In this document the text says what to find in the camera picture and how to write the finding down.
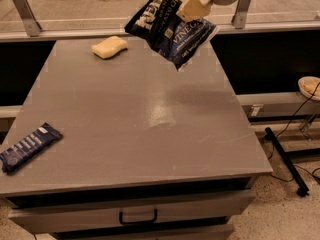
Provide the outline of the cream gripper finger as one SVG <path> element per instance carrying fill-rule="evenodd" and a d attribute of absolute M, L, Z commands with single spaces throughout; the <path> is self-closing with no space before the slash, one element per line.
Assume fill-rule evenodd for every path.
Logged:
<path fill-rule="evenodd" d="M 209 15 L 212 4 L 213 0 L 186 0 L 180 5 L 177 15 L 184 22 L 191 22 Z"/>

